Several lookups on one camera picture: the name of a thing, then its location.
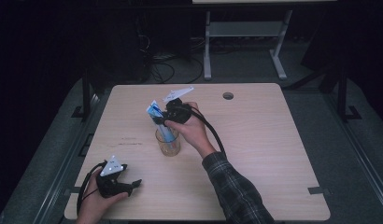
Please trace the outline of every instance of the wooden table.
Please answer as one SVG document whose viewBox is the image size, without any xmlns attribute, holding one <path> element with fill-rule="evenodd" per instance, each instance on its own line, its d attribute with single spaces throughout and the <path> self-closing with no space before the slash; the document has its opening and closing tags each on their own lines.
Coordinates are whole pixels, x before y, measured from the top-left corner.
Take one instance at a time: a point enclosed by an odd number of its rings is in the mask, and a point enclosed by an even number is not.
<svg viewBox="0 0 383 224">
<path fill-rule="evenodd" d="M 112 155 L 127 163 L 119 182 L 142 179 L 133 195 L 105 215 L 128 220 L 222 220 L 224 215 L 197 151 L 181 137 L 181 150 L 165 157 L 146 113 L 152 100 L 190 85 L 116 86 L 81 167 L 76 187 L 99 162 Z M 218 132 L 228 160 L 262 195 L 275 220 L 325 220 L 330 216 L 285 98 L 277 84 L 196 84 L 181 97 L 197 102 Z M 233 100 L 223 98 L 225 92 Z M 208 137 L 218 148 L 213 135 Z M 75 219 L 77 194 L 64 214 Z"/>
</svg>

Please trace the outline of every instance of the metal frame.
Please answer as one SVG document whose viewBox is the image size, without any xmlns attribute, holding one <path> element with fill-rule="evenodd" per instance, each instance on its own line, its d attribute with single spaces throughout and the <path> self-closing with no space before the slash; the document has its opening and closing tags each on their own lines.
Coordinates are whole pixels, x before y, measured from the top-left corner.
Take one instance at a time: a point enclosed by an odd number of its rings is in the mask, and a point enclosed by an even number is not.
<svg viewBox="0 0 383 224">
<path fill-rule="evenodd" d="M 209 58 L 209 40 L 214 36 L 277 36 L 278 41 L 274 49 L 270 49 L 270 56 L 277 70 L 279 79 L 287 79 L 281 61 L 278 58 L 284 42 L 285 34 L 291 20 L 292 10 L 288 10 L 283 21 L 241 21 L 220 22 L 210 20 L 210 11 L 206 13 L 206 46 L 204 52 L 204 78 L 212 79 L 211 61 Z"/>
</svg>

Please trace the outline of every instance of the plaid shirt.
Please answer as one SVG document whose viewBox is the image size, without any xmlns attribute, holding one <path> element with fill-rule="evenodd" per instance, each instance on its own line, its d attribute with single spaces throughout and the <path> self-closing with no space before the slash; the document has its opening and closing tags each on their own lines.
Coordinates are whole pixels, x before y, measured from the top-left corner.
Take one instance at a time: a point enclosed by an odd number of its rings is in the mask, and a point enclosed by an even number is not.
<svg viewBox="0 0 383 224">
<path fill-rule="evenodd" d="M 203 160 L 227 223 L 274 223 L 255 186 L 239 174 L 221 152 Z"/>
</svg>

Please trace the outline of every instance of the gray floor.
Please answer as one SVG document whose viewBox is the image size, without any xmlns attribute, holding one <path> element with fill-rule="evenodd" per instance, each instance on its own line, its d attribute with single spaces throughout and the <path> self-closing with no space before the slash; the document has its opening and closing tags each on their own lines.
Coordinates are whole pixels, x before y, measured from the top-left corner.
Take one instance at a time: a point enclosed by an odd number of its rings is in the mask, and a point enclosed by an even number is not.
<svg viewBox="0 0 383 224">
<path fill-rule="evenodd" d="M 274 44 L 273 40 L 241 41 L 234 52 L 212 54 L 209 83 L 275 82 L 287 86 L 311 73 L 300 65 L 308 43 L 288 41 L 280 59 L 289 78 L 279 80 L 268 53 Z M 201 52 L 193 57 L 199 62 L 203 59 Z M 175 59 L 166 63 L 176 71 L 167 83 L 186 83 L 201 71 L 195 60 Z M 163 78 L 170 75 L 166 65 L 157 68 Z M 154 83 L 151 77 L 145 84 Z M 205 81 L 199 77 L 194 83 Z M 355 149 L 355 145 L 363 149 L 383 182 L 383 123 L 351 81 L 348 105 L 356 106 L 362 119 L 342 122 L 334 112 L 336 92 L 322 94 L 318 91 L 319 84 L 318 78 L 297 91 L 284 91 L 284 96 L 319 184 L 326 192 L 332 216 L 323 223 L 383 223 L 383 205 Z M 2 223 L 74 222 L 62 218 L 69 191 L 73 190 L 83 163 L 78 152 L 87 149 L 83 144 L 89 133 L 94 133 L 109 94 L 110 88 L 97 95 L 92 102 L 92 114 L 86 122 L 81 122 L 71 118 L 75 107 L 82 105 L 81 83 L 75 84 L 8 202 Z M 102 223 L 124 222 L 103 220 Z"/>
</svg>

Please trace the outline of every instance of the cord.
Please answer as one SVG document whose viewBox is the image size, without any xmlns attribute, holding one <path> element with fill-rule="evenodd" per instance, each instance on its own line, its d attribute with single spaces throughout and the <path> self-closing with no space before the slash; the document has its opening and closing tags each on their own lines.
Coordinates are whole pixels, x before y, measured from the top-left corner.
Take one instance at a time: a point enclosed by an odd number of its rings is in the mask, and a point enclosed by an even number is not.
<svg viewBox="0 0 383 224">
<path fill-rule="evenodd" d="M 223 153 L 224 157 L 227 158 L 226 152 L 224 151 L 223 143 L 220 141 L 220 138 L 219 138 L 217 132 L 215 131 L 214 127 L 212 127 L 212 125 L 200 114 L 198 114 L 192 110 L 191 110 L 191 114 L 194 115 L 195 117 L 197 117 L 199 120 L 201 120 L 206 125 L 206 127 L 209 129 L 209 131 L 212 132 L 212 134 L 214 135 L 215 139 L 218 142 L 218 146 L 220 148 L 221 153 Z"/>
</svg>

